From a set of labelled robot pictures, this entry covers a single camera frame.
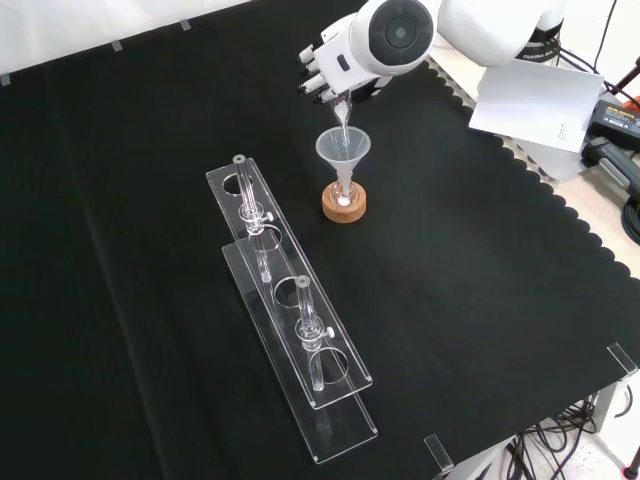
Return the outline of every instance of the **black tablecloth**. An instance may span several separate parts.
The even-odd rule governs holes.
[[[368,211],[323,217],[335,173],[314,145],[334,120],[296,95],[295,57],[360,3],[260,0],[0,89],[6,388],[21,461],[46,459],[29,468],[431,478],[424,437],[462,461],[620,378],[608,345],[640,358],[639,282],[426,66],[355,108]],[[374,379],[379,438],[329,465],[310,461],[220,252],[205,173],[237,153]]]

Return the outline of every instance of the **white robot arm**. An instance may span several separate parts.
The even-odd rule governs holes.
[[[375,96],[422,63],[439,32],[484,67],[513,60],[530,42],[555,37],[567,0],[369,0],[324,30],[298,60],[310,77],[300,93],[327,102],[347,91]]]

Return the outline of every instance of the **acrylic test tube rack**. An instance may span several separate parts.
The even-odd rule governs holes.
[[[222,252],[316,463],[378,435],[372,379],[253,159],[207,174],[235,242]]]

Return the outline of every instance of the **black cable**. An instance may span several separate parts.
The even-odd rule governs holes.
[[[589,64],[589,62],[583,60],[582,58],[580,58],[579,56],[577,56],[575,53],[570,52],[569,50],[562,48],[561,46],[559,46],[559,44],[557,43],[556,40],[552,39],[550,42],[551,46],[553,47],[554,45],[556,46],[555,52],[556,55],[558,55],[558,58],[561,58],[562,60],[564,60],[565,62],[567,62],[569,65],[571,65],[573,68],[575,68],[576,70],[580,70],[581,72],[586,72],[587,70],[585,70],[582,66],[576,64],[575,62],[569,60],[565,55],[563,55],[563,53],[566,53],[567,55],[570,55],[571,57],[575,58],[576,60],[578,60],[579,62],[582,62],[584,65],[586,65],[593,73],[598,73],[598,70],[596,69],[595,66],[592,66],[591,64]],[[611,93],[613,93],[614,95],[620,94],[623,95],[625,97],[627,97],[629,100],[631,100],[631,102],[633,102],[638,108],[640,108],[640,102],[638,102],[638,100],[636,100],[635,98],[633,98],[631,95],[629,95],[627,92],[625,92],[624,90],[622,90],[621,88],[618,88],[616,85],[614,85],[611,82],[608,81],[604,81],[605,86],[607,87],[607,90],[609,90]]]
[[[484,480],[484,477],[487,476],[487,473],[489,473],[489,469],[491,468],[491,464],[487,465],[487,468],[485,468],[482,473],[480,474],[480,476],[478,478],[476,478],[476,480]]]
[[[516,439],[507,446],[507,451],[511,454],[511,461],[507,469],[507,480],[521,480],[523,477],[526,480],[536,479],[535,468],[526,444],[526,436],[530,434],[537,435],[542,446],[551,453],[553,461],[557,466],[550,480],[556,480],[558,478],[565,479],[564,467],[578,449],[582,434],[595,433],[595,424],[593,423],[594,403],[595,397],[590,396],[582,402],[567,407],[561,413],[552,417],[550,420],[555,425],[543,427],[538,423],[519,434]],[[575,442],[565,458],[560,461],[557,455],[569,448],[568,433],[575,430],[578,431]],[[559,446],[554,447],[551,445],[547,437],[549,433],[562,435]]]
[[[594,68],[598,68],[598,60],[600,59],[600,54],[602,53],[602,47],[604,46],[604,41],[606,40],[607,32],[609,31],[609,23],[611,23],[611,17],[613,17],[613,11],[616,9],[617,3],[618,3],[618,0],[613,0],[613,5],[611,5],[611,10],[609,11],[609,16],[607,17],[607,24],[604,26],[604,32],[602,32],[602,40],[600,40],[600,48],[598,48],[596,59],[593,62]]]
[[[640,245],[640,202],[638,200],[629,197],[622,207],[621,221],[625,233]]]
[[[607,82],[606,80],[604,81],[604,84],[609,87],[611,90],[614,91],[614,93],[617,95],[618,93],[620,95],[624,95],[625,97],[627,97],[629,100],[631,100],[631,102],[633,104],[635,104],[636,107],[640,108],[640,102],[638,100],[636,100],[635,98],[633,98],[631,95],[629,95],[627,92],[625,92],[624,90],[622,90],[621,88],[618,88],[616,85],[614,85],[611,82]]]
[[[622,413],[617,414],[614,418],[624,417],[627,413],[631,411],[631,407],[633,407],[633,391],[631,390],[631,387],[629,385],[627,385],[627,392],[629,392],[629,404],[627,405],[627,408],[625,408]]]

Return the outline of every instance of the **wooden base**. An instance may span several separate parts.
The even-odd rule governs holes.
[[[331,183],[327,185],[327,188],[322,192],[322,211],[326,217],[336,223],[353,223],[360,220],[367,210],[367,192],[364,191],[361,185],[356,182],[351,182],[358,192],[358,196],[356,201],[352,202],[351,205],[342,207],[331,199],[331,187],[333,187],[334,184],[335,183]]]

